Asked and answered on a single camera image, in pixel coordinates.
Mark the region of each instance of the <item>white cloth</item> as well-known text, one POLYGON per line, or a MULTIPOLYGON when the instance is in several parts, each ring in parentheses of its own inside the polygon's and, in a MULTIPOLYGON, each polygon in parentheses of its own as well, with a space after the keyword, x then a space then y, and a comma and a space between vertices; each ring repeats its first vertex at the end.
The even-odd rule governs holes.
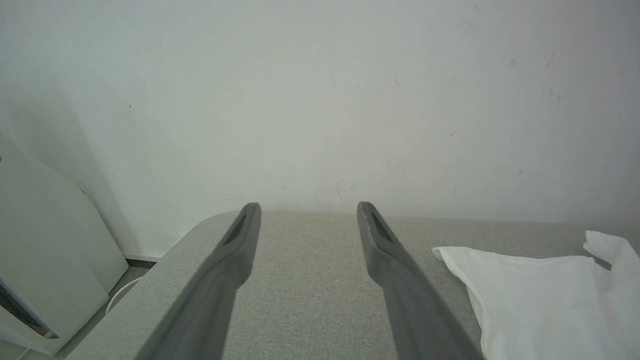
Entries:
POLYGON ((587 231, 586 256, 531 259, 468 247, 433 254, 466 285, 488 360, 640 359, 640 259, 587 231))

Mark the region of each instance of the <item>white cabinet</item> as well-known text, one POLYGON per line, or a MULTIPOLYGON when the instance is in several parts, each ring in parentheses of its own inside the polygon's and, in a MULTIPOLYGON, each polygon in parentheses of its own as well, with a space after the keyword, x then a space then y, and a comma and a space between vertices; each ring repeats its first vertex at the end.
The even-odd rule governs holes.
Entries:
POLYGON ((0 157, 0 339, 55 354, 127 263, 74 183, 2 135, 0 157))

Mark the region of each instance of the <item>white wall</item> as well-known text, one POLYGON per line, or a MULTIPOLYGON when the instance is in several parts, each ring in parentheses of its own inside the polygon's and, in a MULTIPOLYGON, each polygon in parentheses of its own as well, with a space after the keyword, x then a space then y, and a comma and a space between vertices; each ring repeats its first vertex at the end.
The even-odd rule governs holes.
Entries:
POLYGON ((0 131, 120 248, 266 209, 636 225, 633 0, 5 1, 0 131))

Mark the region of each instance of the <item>baseboard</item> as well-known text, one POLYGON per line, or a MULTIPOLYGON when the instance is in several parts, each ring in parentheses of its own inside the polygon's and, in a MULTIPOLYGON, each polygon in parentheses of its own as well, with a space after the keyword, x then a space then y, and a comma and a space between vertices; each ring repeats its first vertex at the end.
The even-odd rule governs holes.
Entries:
POLYGON ((159 252, 122 252, 125 259, 131 260, 141 260, 141 261, 151 261, 153 263, 157 263, 162 259, 164 254, 159 252))

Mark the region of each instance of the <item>dark gap by baseboard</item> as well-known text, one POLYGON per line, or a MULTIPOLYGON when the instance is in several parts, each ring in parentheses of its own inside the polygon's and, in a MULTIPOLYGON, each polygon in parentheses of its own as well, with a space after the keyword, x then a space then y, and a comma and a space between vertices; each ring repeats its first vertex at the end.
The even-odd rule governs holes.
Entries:
POLYGON ((155 261, 144 261, 144 260, 133 260, 133 259, 126 259, 126 260, 127 260, 127 264, 129 264, 129 266, 132 268, 151 269, 156 264, 155 261))

